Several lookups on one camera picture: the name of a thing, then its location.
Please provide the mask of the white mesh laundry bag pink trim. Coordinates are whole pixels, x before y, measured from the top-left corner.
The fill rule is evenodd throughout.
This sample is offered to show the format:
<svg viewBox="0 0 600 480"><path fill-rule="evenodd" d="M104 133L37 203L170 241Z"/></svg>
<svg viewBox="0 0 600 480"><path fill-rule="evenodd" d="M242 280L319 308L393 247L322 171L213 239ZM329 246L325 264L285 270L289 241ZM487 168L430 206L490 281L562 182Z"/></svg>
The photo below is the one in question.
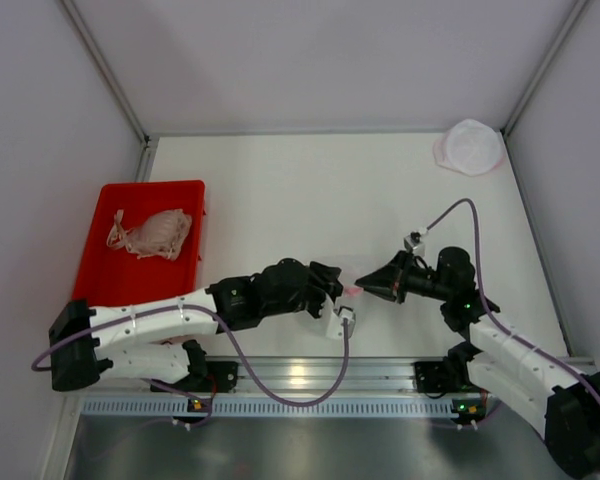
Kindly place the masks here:
<svg viewBox="0 0 600 480"><path fill-rule="evenodd" d="M317 262L337 267L341 270L338 280L343 286L343 294L339 297L341 303L353 300L363 293L356 281L379 267L374 256L362 254L337 254L319 257Z"/></svg>

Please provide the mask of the spare white mesh laundry bag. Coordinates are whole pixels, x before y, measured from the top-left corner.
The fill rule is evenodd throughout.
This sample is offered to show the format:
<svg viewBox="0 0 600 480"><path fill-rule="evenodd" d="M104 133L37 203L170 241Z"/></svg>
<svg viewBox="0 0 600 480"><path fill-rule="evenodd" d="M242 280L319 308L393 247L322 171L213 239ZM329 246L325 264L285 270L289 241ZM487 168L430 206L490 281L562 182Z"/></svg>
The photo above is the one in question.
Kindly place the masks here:
<svg viewBox="0 0 600 480"><path fill-rule="evenodd" d="M495 169L505 157L500 135L473 119L454 125L433 144L437 166L469 177Z"/></svg>

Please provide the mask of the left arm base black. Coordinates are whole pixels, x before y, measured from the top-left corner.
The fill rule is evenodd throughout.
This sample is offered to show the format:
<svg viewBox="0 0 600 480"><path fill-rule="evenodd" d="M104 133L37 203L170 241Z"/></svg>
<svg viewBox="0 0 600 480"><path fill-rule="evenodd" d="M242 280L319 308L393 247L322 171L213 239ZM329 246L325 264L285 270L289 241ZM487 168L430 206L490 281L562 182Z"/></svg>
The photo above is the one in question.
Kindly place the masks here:
<svg viewBox="0 0 600 480"><path fill-rule="evenodd" d="M167 386L192 394L229 393L237 384L238 367L235 361L195 362L183 379Z"/></svg>

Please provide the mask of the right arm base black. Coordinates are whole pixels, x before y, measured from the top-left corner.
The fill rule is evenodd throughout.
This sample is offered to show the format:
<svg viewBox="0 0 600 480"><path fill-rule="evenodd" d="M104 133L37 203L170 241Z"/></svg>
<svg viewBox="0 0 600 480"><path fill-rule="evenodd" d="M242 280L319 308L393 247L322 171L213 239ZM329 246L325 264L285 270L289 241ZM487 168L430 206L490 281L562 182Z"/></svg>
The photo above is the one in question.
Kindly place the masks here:
<svg viewBox="0 0 600 480"><path fill-rule="evenodd" d="M440 360L423 360L414 364L415 385L418 393L440 398L446 394L476 393L479 388L470 380L467 364L473 360L473 351L451 349Z"/></svg>

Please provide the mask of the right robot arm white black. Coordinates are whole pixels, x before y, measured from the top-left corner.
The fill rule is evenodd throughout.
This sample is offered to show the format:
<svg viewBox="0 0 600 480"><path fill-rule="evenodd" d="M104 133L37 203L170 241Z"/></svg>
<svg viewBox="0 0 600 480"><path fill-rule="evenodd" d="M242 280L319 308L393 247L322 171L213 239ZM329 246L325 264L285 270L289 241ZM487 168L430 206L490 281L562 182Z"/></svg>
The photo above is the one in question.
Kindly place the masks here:
<svg viewBox="0 0 600 480"><path fill-rule="evenodd" d="M401 250L355 284L392 303L410 294L440 301L446 325L463 339L444 359L454 383L494 394L531 426L570 477L600 472L600 372L588 375L550 359L498 320L500 309L481 298L465 250L443 249L434 268Z"/></svg>

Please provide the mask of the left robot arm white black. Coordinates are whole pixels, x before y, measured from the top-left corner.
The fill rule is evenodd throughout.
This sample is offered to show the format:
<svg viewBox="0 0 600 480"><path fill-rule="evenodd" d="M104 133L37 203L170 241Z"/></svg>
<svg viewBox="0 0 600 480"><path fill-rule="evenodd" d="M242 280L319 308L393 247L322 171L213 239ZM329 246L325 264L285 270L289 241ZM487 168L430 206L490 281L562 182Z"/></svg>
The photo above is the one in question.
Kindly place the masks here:
<svg viewBox="0 0 600 480"><path fill-rule="evenodd" d="M257 327L269 317L308 313L334 339L350 338L353 311L338 305L341 271L286 258L164 300L119 307L69 302L49 329L51 385L71 392L105 379L153 380L194 391L208 375L196 336Z"/></svg>

